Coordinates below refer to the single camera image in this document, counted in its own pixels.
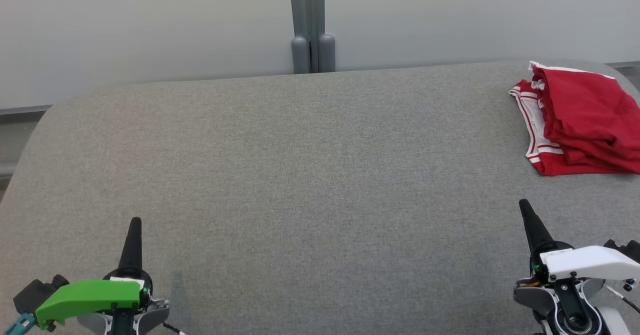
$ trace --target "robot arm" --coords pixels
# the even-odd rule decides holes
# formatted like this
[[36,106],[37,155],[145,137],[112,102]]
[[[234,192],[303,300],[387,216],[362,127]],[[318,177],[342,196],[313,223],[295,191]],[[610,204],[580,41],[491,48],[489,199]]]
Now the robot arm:
[[[514,300],[531,308],[545,335],[629,335],[624,321],[614,309],[602,311],[589,299],[605,285],[606,280],[626,280],[631,291],[640,278],[640,244],[575,249],[553,240],[529,201],[519,202],[530,250],[530,278],[516,283]],[[637,309],[624,296],[629,305]]]
[[55,322],[64,325],[72,317],[98,335],[145,335],[159,325],[184,335],[165,323],[169,301],[153,298],[153,281],[142,269],[140,218],[131,219],[118,268],[102,280],[34,280],[13,302],[20,318],[5,335],[23,335],[36,325],[51,332]]

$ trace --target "folded clothing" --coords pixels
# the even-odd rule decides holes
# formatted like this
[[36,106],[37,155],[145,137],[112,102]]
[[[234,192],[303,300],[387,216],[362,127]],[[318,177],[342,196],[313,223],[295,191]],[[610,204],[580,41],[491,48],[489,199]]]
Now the folded clothing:
[[640,174],[640,108],[614,77],[534,61],[510,95],[527,123],[526,157],[546,176]]

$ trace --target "white wall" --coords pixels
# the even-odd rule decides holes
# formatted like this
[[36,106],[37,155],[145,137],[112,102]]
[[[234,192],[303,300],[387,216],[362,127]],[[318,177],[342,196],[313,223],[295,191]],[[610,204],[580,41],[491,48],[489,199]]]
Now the white wall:
[[336,70],[519,57],[640,60],[640,0],[326,0]]
[[0,108],[293,73],[291,0],[0,0]]

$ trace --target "gray sofa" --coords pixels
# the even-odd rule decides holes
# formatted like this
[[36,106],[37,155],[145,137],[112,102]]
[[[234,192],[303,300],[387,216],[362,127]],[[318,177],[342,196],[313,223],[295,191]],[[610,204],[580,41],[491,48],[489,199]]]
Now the gray sofa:
[[[603,64],[539,61],[616,76],[640,99]],[[529,271],[518,200],[558,240],[626,243],[640,240],[640,178],[539,176],[508,94],[527,67],[138,84],[55,105],[0,204],[0,324],[32,279],[114,269],[141,217],[155,295],[188,335],[535,333],[512,299]],[[622,301],[595,304],[640,333]]]

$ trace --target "teal connector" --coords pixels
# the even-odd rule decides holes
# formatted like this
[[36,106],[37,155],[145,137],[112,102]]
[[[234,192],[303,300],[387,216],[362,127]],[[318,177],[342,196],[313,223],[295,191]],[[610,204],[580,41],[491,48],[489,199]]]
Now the teal connector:
[[36,325],[36,319],[30,314],[22,314],[18,321],[16,321],[9,330],[4,332],[4,335],[25,335],[29,333],[34,325]]

